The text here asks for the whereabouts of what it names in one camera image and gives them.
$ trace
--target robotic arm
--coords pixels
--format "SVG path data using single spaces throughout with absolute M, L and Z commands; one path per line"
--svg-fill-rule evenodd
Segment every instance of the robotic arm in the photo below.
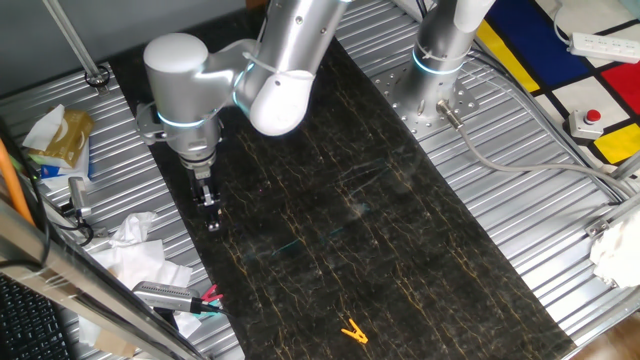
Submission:
M 495 0 L 441 0 L 423 21 L 415 63 L 399 84 L 406 101 L 420 113 L 425 103 L 448 99 L 457 70 L 480 22 Z M 188 34 L 168 34 L 144 51 L 157 118 L 138 110 L 138 126 L 148 144 L 166 141 L 190 170 L 194 198 L 211 215 L 208 228 L 219 228 L 217 191 L 211 166 L 220 140 L 217 113 L 238 106 L 262 134 L 278 136 L 302 121 L 311 86 L 342 15 L 351 0 L 272 0 L 258 40 L 240 40 L 209 54 Z

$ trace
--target emergency stop button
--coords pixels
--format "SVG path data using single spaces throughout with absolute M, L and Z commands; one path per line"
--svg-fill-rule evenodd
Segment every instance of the emergency stop button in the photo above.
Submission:
M 587 124 L 593 124 L 594 122 L 600 120 L 602 115 L 598 110 L 589 110 L 587 111 L 587 116 L 584 117 L 584 122 Z

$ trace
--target red button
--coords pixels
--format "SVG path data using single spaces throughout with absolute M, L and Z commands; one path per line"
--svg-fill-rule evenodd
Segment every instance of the red button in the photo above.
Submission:
M 600 112 L 598 110 L 587 111 L 587 121 L 598 121 L 600 120 L 600 118 L 602 118 L 602 115 L 600 115 Z

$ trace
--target orange pole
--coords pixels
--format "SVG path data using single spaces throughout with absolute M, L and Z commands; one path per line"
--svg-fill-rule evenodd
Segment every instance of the orange pole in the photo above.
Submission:
M 20 181 L 18 180 L 16 169 L 11 163 L 9 152 L 4 146 L 4 142 L 2 142 L 2 140 L 0 140 L 0 170 L 2 170 L 4 181 L 7 183 L 7 189 L 9 190 L 9 194 L 11 195 L 13 207 L 31 225 L 36 226 L 35 222 L 33 221 L 33 217 L 31 217 L 29 206 L 27 206 L 27 200 L 24 198 L 24 193 L 22 192 L 22 186 L 20 186 Z

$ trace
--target keyboard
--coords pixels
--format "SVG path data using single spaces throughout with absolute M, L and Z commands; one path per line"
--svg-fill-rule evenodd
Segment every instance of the keyboard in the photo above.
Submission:
M 0 275 L 0 358 L 71 360 L 59 313 L 49 299 Z

